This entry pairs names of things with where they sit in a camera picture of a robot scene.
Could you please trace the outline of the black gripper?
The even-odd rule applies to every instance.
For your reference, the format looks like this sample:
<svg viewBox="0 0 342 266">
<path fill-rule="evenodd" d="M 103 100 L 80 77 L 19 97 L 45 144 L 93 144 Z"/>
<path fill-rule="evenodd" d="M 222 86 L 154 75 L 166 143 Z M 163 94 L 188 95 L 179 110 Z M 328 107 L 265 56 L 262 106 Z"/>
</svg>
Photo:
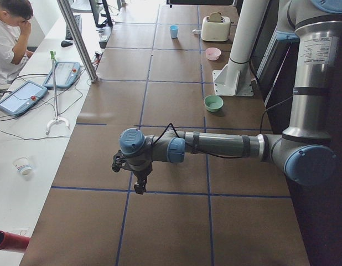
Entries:
<svg viewBox="0 0 342 266">
<path fill-rule="evenodd" d="M 136 194 L 144 194 L 146 192 L 147 177 L 152 172 L 152 166 L 148 166 L 143 170 L 133 171 L 137 177 L 137 182 L 134 184 Z"/>
</svg>

